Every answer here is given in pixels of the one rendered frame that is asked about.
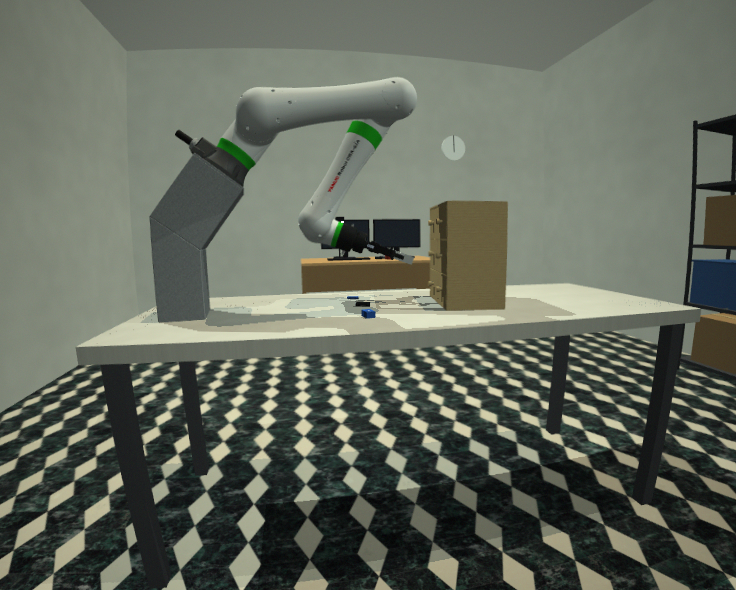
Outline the light wooden chest of drawers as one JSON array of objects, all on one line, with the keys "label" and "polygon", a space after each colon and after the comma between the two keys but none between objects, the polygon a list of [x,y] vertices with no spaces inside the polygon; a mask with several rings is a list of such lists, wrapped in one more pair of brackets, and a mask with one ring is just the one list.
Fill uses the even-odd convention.
[{"label": "light wooden chest of drawers", "polygon": [[506,302],[508,201],[447,203],[446,311],[501,310]]}]

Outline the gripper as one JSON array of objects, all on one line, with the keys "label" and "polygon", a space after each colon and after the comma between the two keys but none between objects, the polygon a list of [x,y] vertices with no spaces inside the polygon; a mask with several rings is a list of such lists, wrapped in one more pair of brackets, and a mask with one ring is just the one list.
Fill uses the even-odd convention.
[{"label": "gripper", "polygon": [[391,260],[396,259],[396,260],[399,260],[399,261],[402,261],[402,262],[405,262],[407,264],[412,265],[412,262],[413,262],[414,257],[408,256],[408,255],[406,255],[404,253],[400,253],[400,252],[397,252],[397,251],[394,252],[393,248],[390,248],[391,250],[390,249],[387,249],[387,248],[384,248],[384,247],[382,247],[382,245],[380,245],[380,244],[378,244],[378,243],[376,243],[374,241],[367,242],[366,241],[367,240],[367,237],[368,237],[368,234],[363,233],[363,232],[358,232],[357,238],[356,238],[355,243],[354,243],[354,246],[353,246],[353,251],[355,251],[357,253],[362,253],[363,252],[363,249],[365,247],[365,248],[368,249],[369,252],[377,253],[377,254],[380,253],[380,254],[383,254],[383,255],[386,255],[386,256],[390,257]]}]

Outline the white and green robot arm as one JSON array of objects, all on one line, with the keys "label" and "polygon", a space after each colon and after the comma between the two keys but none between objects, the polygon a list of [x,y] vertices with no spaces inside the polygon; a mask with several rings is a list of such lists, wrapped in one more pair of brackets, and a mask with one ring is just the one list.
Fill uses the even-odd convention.
[{"label": "white and green robot arm", "polygon": [[327,174],[298,218],[306,239],[339,248],[344,255],[353,249],[358,228],[334,217],[356,176],[396,122],[357,119],[401,120],[413,112],[416,104],[414,86],[400,77],[329,87],[255,87],[239,98],[236,119],[217,147],[204,138],[192,139],[180,130],[175,136],[189,145],[192,154],[244,186],[248,171],[278,132],[353,120]]}]

